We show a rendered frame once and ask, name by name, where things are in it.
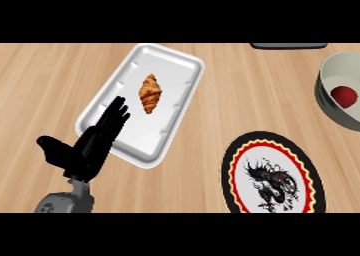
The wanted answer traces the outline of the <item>brown croissant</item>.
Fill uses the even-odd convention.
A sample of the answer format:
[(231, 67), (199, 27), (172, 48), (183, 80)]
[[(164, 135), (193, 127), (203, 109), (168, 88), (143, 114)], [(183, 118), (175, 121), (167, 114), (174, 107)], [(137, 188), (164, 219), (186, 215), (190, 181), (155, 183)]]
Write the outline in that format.
[(159, 97), (162, 94), (162, 90), (156, 81), (156, 77), (153, 74), (150, 74), (144, 81), (143, 81), (143, 85), (140, 87), (138, 90), (138, 98), (141, 101), (141, 105), (143, 105), (143, 110), (147, 114), (152, 113), (156, 104), (159, 102)]

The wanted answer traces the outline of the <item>dark grey flat appliance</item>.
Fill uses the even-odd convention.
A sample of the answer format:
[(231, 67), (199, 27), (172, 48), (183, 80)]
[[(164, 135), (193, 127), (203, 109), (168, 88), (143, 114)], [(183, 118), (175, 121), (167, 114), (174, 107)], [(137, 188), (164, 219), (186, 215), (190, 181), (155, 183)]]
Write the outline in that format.
[(264, 50), (295, 50), (295, 49), (320, 49), (327, 43), (249, 43), (252, 48)]

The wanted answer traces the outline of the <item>red tomato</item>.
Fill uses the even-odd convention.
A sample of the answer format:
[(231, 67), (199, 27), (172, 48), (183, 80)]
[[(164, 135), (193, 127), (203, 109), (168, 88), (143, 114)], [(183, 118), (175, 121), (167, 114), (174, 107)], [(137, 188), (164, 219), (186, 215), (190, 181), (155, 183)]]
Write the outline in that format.
[(357, 92), (347, 86), (338, 86), (330, 91), (330, 96), (342, 108), (348, 108), (357, 102)]

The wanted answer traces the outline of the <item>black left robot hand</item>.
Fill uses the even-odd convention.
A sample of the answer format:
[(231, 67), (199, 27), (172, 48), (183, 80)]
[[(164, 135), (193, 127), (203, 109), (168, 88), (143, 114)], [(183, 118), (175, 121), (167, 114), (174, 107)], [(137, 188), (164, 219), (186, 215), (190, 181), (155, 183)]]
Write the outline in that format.
[(99, 174), (112, 143), (130, 118), (125, 98), (118, 96), (109, 104), (97, 123), (90, 126), (76, 143), (69, 146), (50, 136), (40, 136), (45, 161), (65, 170), (63, 176), (88, 182)]

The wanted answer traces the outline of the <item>white rectangular tray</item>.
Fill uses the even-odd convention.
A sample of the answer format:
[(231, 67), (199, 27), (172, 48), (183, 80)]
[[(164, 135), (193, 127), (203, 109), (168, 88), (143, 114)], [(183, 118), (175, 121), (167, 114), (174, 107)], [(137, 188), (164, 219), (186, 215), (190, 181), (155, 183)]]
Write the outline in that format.
[(198, 57), (158, 44), (138, 44), (78, 117), (75, 131), (82, 133), (113, 99), (125, 98), (130, 118), (110, 153), (140, 168), (155, 167), (165, 157), (203, 70)]

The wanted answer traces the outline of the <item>black red patterned plate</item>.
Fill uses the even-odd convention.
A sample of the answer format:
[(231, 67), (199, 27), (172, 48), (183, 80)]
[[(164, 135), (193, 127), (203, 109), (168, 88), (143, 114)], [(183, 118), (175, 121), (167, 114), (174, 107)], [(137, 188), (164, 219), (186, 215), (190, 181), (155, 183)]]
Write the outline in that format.
[(282, 135), (254, 131), (230, 143), (221, 188), (231, 213), (323, 213), (324, 190), (308, 156)]

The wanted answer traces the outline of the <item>grey bowl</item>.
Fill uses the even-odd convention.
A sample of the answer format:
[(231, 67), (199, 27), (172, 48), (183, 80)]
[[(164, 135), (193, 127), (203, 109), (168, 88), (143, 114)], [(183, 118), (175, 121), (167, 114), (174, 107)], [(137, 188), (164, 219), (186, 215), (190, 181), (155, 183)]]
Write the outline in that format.
[(339, 52), (322, 63), (316, 101), (326, 116), (347, 129), (360, 132), (360, 53)]

